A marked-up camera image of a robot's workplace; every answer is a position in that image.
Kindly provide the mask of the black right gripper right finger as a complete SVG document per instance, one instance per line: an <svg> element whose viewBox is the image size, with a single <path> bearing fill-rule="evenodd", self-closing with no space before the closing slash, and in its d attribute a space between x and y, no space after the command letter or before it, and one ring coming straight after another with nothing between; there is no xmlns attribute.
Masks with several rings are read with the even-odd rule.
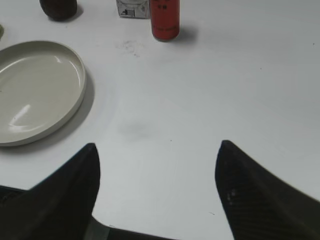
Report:
<svg viewBox="0 0 320 240"><path fill-rule="evenodd" d="M221 142L215 184L234 239L320 238L320 202L272 174L230 140Z"/></svg>

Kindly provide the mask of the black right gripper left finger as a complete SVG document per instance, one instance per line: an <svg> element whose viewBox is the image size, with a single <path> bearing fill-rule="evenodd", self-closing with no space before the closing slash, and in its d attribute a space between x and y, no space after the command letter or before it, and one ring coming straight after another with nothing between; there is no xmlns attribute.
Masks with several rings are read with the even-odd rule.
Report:
<svg viewBox="0 0 320 240"><path fill-rule="evenodd" d="M2 240L82 240L100 187L100 159L88 143L34 187L0 187Z"/></svg>

